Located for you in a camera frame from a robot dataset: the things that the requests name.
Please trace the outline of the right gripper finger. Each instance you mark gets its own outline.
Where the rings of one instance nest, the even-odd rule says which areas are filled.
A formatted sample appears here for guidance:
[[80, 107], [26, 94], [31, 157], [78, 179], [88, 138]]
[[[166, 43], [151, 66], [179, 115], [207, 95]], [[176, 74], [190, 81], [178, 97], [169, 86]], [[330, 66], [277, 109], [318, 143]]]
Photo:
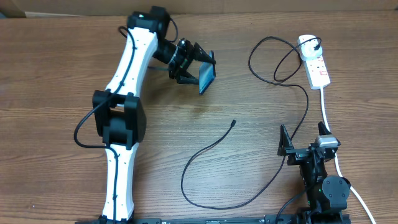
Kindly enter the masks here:
[[318, 123], [318, 132], [319, 132], [320, 136], [331, 134], [331, 132], [329, 131], [329, 129], [326, 127], [326, 125], [323, 122]]
[[280, 126], [280, 140], [279, 147], [277, 150], [278, 156], [287, 156], [292, 153], [294, 146], [292, 144], [291, 138], [283, 124]]

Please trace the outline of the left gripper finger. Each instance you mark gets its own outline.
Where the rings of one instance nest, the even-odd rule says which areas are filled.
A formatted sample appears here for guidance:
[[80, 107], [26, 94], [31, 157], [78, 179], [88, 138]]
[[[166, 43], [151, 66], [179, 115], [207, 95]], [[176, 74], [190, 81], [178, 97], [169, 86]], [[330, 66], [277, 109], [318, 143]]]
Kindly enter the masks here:
[[210, 64], [215, 64], [215, 59], [208, 55], [203, 49], [202, 47], [195, 42], [194, 45], [194, 51], [193, 51], [193, 58], [196, 61], [199, 62], [205, 62], [205, 63], [210, 63]]
[[187, 71], [178, 72], [175, 76], [175, 79], [178, 84], [193, 84], [193, 85], [199, 84], [199, 79], [195, 78]]

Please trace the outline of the Samsung Galaxy smartphone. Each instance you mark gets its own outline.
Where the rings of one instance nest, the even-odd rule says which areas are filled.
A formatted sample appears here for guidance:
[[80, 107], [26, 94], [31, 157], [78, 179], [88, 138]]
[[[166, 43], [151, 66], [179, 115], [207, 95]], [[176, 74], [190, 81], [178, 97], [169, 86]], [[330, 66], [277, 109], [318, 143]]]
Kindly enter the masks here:
[[207, 88], [216, 78], [215, 64], [202, 62], [199, 68], [199, 94], [205, 93]]

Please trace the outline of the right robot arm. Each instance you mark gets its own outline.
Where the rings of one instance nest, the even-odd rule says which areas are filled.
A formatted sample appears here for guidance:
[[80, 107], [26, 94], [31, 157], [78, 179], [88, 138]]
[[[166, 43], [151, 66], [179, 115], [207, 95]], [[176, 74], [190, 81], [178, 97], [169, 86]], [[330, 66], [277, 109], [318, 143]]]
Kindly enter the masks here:
[[[296, 149], [284, 125], [280, 126], [280, 141], [277, 154], [287, 157], [289, 166], [299, 166], [304, 190], [286, 202], [276, 215], [276, 223], [350, 223], [347, 209], [351, 183], [338, 175], [328, 175], [325, 163], [334, 159], [340, 142], [318, 123], [319, 135], [306, 148]], [[302, 195], [307, 196], [308, 207], [299, 208], [287, 217], [282, 212]]]

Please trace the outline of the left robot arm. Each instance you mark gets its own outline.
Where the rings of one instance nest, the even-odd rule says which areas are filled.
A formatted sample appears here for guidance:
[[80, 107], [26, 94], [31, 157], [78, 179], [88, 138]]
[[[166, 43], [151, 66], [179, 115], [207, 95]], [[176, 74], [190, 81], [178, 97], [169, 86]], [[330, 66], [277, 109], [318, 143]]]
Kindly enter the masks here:
[[200, 94], [216, 77], [213, 52], [185, 39], [177, 44], [166, 39], [170, 21], [170, 14], [158, 6], [130, 15], [118, 69], [105, 90], [93, 95], [97, 133], [108, 160], [106, 202], [98, 223], [130, 223], [133, 218], [134, 160], [147, 124], [140, 94], [150, 60], [166, 64], [178, 84], [198, 85]]

